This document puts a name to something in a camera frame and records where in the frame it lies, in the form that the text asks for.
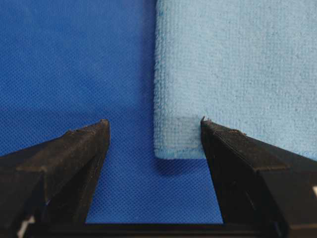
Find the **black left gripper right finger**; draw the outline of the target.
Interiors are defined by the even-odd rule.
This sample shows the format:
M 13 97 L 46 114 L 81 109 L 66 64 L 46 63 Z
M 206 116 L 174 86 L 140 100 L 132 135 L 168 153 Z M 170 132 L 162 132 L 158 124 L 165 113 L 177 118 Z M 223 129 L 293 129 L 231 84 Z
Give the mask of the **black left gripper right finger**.
M 200 129 L 225 226 L 260 236 L 316 237 L 316 161 L 209 119 Z

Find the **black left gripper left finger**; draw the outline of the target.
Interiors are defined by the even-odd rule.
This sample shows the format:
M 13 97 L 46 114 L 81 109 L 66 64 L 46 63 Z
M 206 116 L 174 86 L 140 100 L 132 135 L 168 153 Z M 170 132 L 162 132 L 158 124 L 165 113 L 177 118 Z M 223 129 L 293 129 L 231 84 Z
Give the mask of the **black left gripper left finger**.
M 0 158 L 0 235 L 36 223 L 83 224 L 110 144 L 106 119 Z

